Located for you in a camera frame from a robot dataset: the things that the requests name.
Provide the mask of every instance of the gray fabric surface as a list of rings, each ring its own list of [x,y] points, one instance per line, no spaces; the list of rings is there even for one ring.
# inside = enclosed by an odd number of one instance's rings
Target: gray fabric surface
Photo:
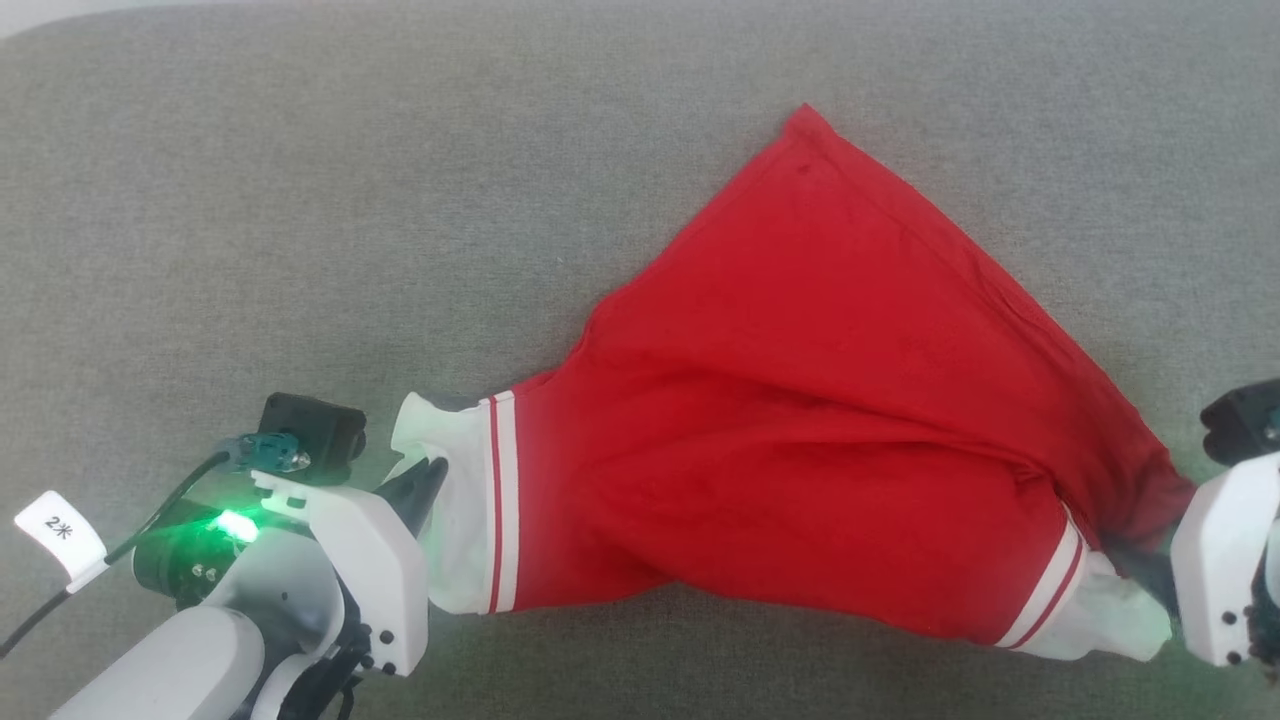
[[[369,411],[548,368],[809,101],[988,249],[1180,466],[1280,374],[1272,0],[210,8],[0,44],[0,498],[109,541],[293,391]],[[0,632],[63,582],[17,530]],[[0,665],[44,717],[168,614],[115,571]],[[1059,664],[672,588],[433,615],[356,717],[1274,717],[1170,646]]]

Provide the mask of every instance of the red garment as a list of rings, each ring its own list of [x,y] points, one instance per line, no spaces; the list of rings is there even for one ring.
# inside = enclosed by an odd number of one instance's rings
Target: red garment
[[[489,611],[682,580],[1018,647],[1100,537],[1152,547],[1193,492],[1004,269],[808,106],[561,368],[474,411]]]

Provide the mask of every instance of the glowing green led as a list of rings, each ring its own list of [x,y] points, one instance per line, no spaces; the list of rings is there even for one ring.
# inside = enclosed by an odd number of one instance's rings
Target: glowing green led
[[[251,543],[257,539],[257,525],[253,520],[250,520],[239,512],[224,510],[223,514],[214,520],[212,525],[243,543]]]

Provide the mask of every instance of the red stripe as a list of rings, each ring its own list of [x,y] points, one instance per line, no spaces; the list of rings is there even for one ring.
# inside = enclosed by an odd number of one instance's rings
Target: red stripe
[[[498,575],[502,573],[502,466],[498,464],[498,398],[489,398],[489,436],[493,446],[493,589],[489,614],[498,611]]]
[[[1053,614],[1053,609],[1057,607],[1057,601],[1062,600],[1062,593],[1066,592],[1066,585],[1071,584],[1071,578],[1075,577],[1075,569],[1080,566],[1080,557],[1083,557],[1083,556],[1084,556],[1084,541],[1082,541],[1079,538],[1079,536],[1076,536],[1076,538],[1075,538],[1075,557],[1071,560],[1071,568],[1068,569],[1066,575],[1062,575],[1062,582],[1057,585],[1057,592],[1053,593],[1052,600],[1050,600],[1048,605],[1044,606],[1044,611],[1041,612],[1039,620],[1036,620],[1036,624],[1032,625],[1032,629],[1027,630],[1027,634],[1023,635],[1023,638],[1020,641],[1018,641],[1014,644],[1011,644],[1009,647],[1009,650],[1016,650],[1019,647],[1023,647],[1023,644],[1027,641],[1032,639],[1032,637],[1037,632],[1039,632],[1041,625],[1043,625],[1044,621],[1048,620],[1048,616]]]

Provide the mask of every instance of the cable tag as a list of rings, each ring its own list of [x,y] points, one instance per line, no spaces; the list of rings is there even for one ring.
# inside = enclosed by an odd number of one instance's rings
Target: cable tag
[[[58,492],[45,492],[13,521],[63,564],[72,579],[68,592],[78,591],[106,569],[102,561],[106,546],[88,520]]]

